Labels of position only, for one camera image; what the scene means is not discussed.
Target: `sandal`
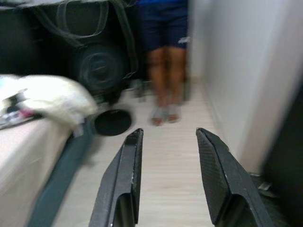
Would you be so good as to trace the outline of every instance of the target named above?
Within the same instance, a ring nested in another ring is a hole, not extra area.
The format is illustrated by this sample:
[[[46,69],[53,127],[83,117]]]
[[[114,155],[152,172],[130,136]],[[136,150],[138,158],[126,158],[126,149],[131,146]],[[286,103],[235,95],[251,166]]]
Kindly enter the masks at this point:
[[[161,126],[166,121],[167,110],[164,107],[157,107],[152,114],[151,123],[155,126]]]
[[[176,104],[169,105],[168,122],[176,123],[180,120],[180,108]]]

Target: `light wood floor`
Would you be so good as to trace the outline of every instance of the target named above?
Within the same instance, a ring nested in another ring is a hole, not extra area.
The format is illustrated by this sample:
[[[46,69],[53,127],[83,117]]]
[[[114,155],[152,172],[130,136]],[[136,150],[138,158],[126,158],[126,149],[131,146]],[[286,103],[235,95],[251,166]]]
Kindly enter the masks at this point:
[[[102,174],[127,134],[144,129],[141,200],[138,227],[211,227],[202,187],[196,128],[220,135],[202,86],[182,106],[182,121],[151,126],[153,97],[139,103],[127,91],[122,104],[136,116],[133,128],[119,136],[96,137],[91,152],[74,177],[54,227],[87,227]]]

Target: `white blanket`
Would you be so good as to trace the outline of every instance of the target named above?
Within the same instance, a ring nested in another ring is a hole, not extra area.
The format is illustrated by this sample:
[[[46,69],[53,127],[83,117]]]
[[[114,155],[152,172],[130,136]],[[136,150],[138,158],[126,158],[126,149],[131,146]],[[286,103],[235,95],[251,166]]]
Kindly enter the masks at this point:
[[[48,119],[0,131],[0,227],[23,227],[71,130]]]

